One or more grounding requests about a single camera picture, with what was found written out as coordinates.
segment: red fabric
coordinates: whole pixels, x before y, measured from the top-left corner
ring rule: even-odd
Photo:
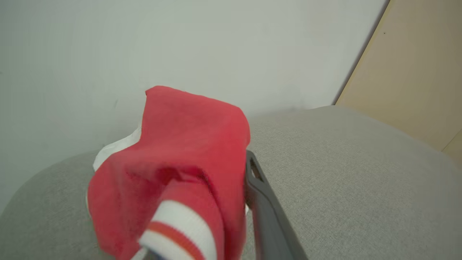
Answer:
[[[88,206],[101,248],[130,259],[162,200],[196,211],[219,259],[240,257],[247,120],[230,104],[157,86],[146,91],[141,138],[95,172]]]

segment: wooden door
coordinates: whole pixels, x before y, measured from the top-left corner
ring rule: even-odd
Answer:
[[[336,105],[443,150],[462,129],[462,1],[392,0]]]

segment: striped sock cuff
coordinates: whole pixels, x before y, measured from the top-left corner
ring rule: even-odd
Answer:
[[[207,222],[190,207],[165,200],[139,243],[166,259],[216,259],[215,240]]]

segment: white stripe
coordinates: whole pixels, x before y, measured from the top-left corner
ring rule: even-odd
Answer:
[[[140,138],[141,123],[131,135],[103,147],[103,149],[101,149],[96,155],[95,161],[93,162],[93,170],[97,171],[103,162],[109,158],[109,156],[136,144]]]
[[[159,254],[165,259],[193,259],[177,243],[163,234],[146,230],[140,238],[140,244],[152,249],[156,254]]]
[[[162,222],[183,233],[196,245],[205,259],[217,258],[215,239],[207,222],[188,206],[174,200],[164,200],[152,220]]]

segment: orange stripe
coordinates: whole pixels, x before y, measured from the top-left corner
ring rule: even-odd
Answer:
[[[163,234],[164,236],[170,238],[178,246],[186,250],[186,252],[188,252],[194,259],[205,259],[201,251],[191,240],[189,240],[185,235],[183,235],[183,233],[172,228],[171,226],[165,225],[159,221],[154,221],[149,223],[147,229]]]

